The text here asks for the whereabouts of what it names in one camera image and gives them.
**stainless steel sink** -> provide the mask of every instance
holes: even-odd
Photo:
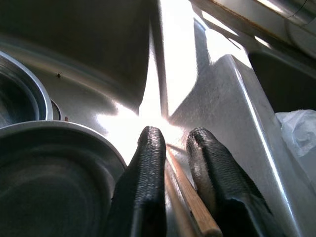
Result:
[[[275,112],[316,110],[316,73],[272,54],[251,52],[250,63]]]
[[[278,63],[290,71],[282,60],[270,65],[270,56],[251,54],[252,68],[242,47],[182,0],[11,0],[1,7],[0,50],[40,79],[61,120],[96,130],[127,164],[143,127],[156,125],[190,179],[187,135],[204,126],[254,180],[288,236],[316,232],[315,194],[259,82],[277,85],[277,70],[266,79],[263,69]],[[312,85],[309,74],[298,75]],[[167,196],[166,205],[168,236],[176,236]]]

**metal bowl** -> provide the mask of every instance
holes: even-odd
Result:
[[[53,119],[53,109],[40,80],[21,63],[0,52],[0,127],[48,119]]]
[[[70,122],[0,129],[0,230],[6,237],[103,236],[126,165],[100,134]]]

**wooden stick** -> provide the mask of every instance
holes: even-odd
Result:
[[[192,215],[205,237],[222,237],[222,232],[214,221],[213,217],[205,207],[203,201],[192,187],[180,164],[167,146],[167,160],[175,174],[179,189],[188,205]]]
[[[192,222],[189,219],[179,197],[175,191],[174,185],[170,179],[170,171],[164,170],[164,184],[168,192],[168,196],[171,202],[172,210],[177,224],[177,229],[180,237],[198,237],[196,234]]]

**stainless steel surface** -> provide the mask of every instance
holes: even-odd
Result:
[[[112,87],[130,106],[140,104],[151,1],[11,0],[1,7],[6,9],[0,16],[2,42],[8,36],[8,44],[17,48],[24,47],[22,40],[30,43],[28,50],[35,45],[66,56],[67,62],[57,60]]]
[[[0,127],[53,118],[49,96],[37,77],[0,52]]]
[[[0,150],[1,234],[102,236],[125,168],[104,137],[69,122],[31,121],[0,129]]]
[[[267,63],[261,52],[269,52],[292,68],[303,65],[304,78],[314,73],[309,60],[234,29],[211,30],[194,21],[188,1],[160,0],[159,9],[145,2],[8,1],[0,49],[41,80],[61,120],[98,131],[127,164],[143,127],[155,125],[192,182],[186,138],[204,126],[254,180],[287,235],[314,236],[315,194],[281,138],[248,53],[260,55],[256,62]],[[168,236],[175,236],[166,203]]]
[[[251,52],[249,60],[275,112],[316,110],[316,72],[263,52]]]
[[[257,0],[297,25],[304,26],[316,18],[315,0]]]

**plastic bag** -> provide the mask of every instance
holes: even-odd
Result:
[[[276,113],[283,139],[316,188],[316,111]]]

